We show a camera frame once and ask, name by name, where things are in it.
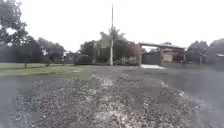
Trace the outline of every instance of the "utility pole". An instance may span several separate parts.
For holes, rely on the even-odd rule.
[[[112,40],[111,40],[111,44],[110,44],[110,66],[113,66],[113,44],[114,44],[114,25],[113,25],[113,20],[114,20],[114,7],[112,4],[112,27],[111,27],[111,31],[112,31]]]

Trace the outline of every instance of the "overcast sky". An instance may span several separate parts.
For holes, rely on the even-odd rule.
[[[100,39],[114,25],[135,42],[171,42],[187,47],[224,37],[223,0],[21,0],[22,20],[35,38],[58,42],[76,51]]]

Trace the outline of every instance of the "green lawn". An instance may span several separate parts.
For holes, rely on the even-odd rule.
[[[27,68],[24,68],[24,64],[22,63],[0,63],[0,77],[80,72],[82,69],[82,66],[63,66],[62,64],[51,64],[49,67],[45,67],[44,64],[28,64]]]

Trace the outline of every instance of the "wet ground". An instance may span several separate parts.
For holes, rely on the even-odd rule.
[[[224,73],[86,67],[0,79],[0,128],[224,127]]]

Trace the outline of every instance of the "gravel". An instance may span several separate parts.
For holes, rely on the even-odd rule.
[[[85,79],[54,77],[33,81],[16,98],[18,128],[224,127],[209,105],[156,78],[106,68]]]

